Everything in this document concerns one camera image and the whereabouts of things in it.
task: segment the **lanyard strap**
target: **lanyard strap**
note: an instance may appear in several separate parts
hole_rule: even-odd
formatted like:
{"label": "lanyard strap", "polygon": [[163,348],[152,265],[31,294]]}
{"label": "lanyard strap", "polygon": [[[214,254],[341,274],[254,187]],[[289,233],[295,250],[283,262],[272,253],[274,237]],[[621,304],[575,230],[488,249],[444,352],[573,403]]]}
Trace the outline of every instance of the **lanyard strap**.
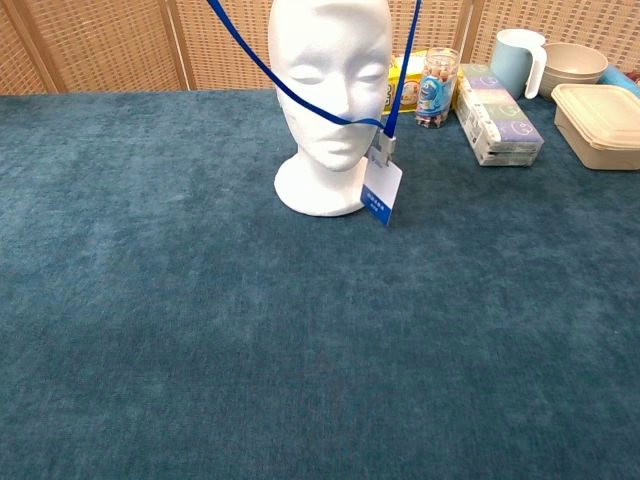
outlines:
{"label": "lanyard strap", "polygon": [[225,28],[229,31],[233,39],[242,47],[247,55],[255,62],[260,70],[262,70],[265,75],[267,75],[276,86],[282,90],[286,95],[288,95],[294,102],[302,105],[308,110],[311,110],[313,113],[320,115],[322,118],[329,120],[332,123],[337,125],[352,125],[352,124],[365,124],[365,125],[374,125],[378,128],[384,129],[385,135],[389,138],[393,138],[396,129],[396,123],[398,121],[398,114],[400,113],[400,100],[402,99],[402,87],[404,85],[404,80],[407,76],[407,68],[409,66],[409,56],[411,55],[411,48],[413,47],[413,38],[415,36],[416,27],[418,24],[418,17],[420,16],[420,6],[422,4],[422,0],[416,0],[416,10],[413,14],[413,22],[411,23],[411,31],[409,32],[409,39],[407,41],[407,48],[405,50],[404,60],[402,62],[402,71],[400,72],[400,80],[398,82],[398,91],[396,92],[395,99],[393,101],[393,107],[391,109],[391,113],[389,114],[389,119],[387,120],[387,125],[384,126],[378,120],[374,118],[363,118],[361,120],[350,121],[344,118],[338,117],[337,115],[333,115],[320,107],[315,106],[314,104],[306,101],[304,98],[300,97],[293,90],[287,87],[282,80],[278,78],[278,76],[271,71],[267,65],[264,64],[260,57],[256,55],[256,53],[251,49],[251,47],[244,41],[236,27],[233,25],[233,22],[222,8],[219,0],[207,0],[213,11],[218,15],[218,18],[225,26]]}

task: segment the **light blue mug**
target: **light blue mug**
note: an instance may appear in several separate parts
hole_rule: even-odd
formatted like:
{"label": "light blue mug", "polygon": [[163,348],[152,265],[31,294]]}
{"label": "light blue mug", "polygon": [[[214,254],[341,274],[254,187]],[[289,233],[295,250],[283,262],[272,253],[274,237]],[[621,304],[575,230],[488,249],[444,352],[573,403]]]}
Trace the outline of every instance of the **light blue mug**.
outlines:
{"label": "light blue mug", "polygon": [[522,28],[498,32],[491,71],[513,98],[520,98],[523,92],[527,98],[538,95],[547,65],[545,42],[539,33]]}

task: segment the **beige bowl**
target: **beige bowl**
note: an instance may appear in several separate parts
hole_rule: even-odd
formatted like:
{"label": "beige bowl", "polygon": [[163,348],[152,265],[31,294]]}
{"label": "beige bowl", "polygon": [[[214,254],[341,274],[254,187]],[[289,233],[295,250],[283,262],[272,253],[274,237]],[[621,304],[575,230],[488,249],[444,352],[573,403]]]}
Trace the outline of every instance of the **beige bowl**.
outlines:
{"label": "beige bowl", "polygon": [[609,66],[607,57],[593,48],[575,43],[547,43],[547,66],[549,73],[579,77],[600,77]]}
{"label": "beige bowl", "polygon": [[573,84],[582,84],[582,85],[593,85],[598,83],[600,76],[594,77],[584,77],[584,78],[566,78],[559,75],[553,75],[547,71],[545,71],[542,76],[542,82],[540,82],[540,90],[539,93],[544,98],[551,99],[551,92],[558,85],[563,83],[573,83]]}

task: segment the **metal clip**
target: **metal clip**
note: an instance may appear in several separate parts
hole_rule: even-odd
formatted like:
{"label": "metal clip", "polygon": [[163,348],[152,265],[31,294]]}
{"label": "metal clip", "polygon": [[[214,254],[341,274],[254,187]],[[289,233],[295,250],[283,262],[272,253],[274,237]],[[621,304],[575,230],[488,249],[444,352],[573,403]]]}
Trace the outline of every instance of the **metal clip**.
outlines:
{"label": "metal clip", "polygon": [[369,159],[379,167],[388,167],[396,150],[396,137],[389,138],[380,130],[376,134],[374,144],[369,148]]}

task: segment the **bamboo panel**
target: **bamboo panel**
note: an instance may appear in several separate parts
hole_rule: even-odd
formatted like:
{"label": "bamboo panel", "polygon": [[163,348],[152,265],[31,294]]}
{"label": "bamboo panel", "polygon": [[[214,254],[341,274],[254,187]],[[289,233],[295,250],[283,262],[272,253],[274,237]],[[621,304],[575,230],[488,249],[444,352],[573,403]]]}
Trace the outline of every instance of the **bamboo panel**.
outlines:
{"label": "bamboo panel", "polygon": [[0,5],[0,95],[46,93],[27,50]]}
{"label": "bamboo panel", "polygon": [[[175,1],[184,32],[186,56],[192,66],[196,89],[270,88],[271,81],[238,47],[205,0]],[[242,36],[260,58],[268,62],[267,30],[273,0],[223,2]],[[427,0],[416,34],[414,50],[453,46],[462,0]],[[413,18],[414,0],[390,0],[393,19],[393,51],[404,53]]]}
{"label": "bamboo panel", "polygon": [[[453,48],[462,4],[462,0],[423,2],[413,50],[427,50],[431,47]],[[404,54],[415,6],[415,0],[389,0],[395,55]]]}
{"label": "bamboo panel", "polygon": [[157,0],[20,1],[68,91],[181,89]]}
{"label": "bamboo panel", "polygon": [[640,69],[640,0],[487,1],[472,61],[489,63],[496,34],[516,27],[595,48],[623,71]]}

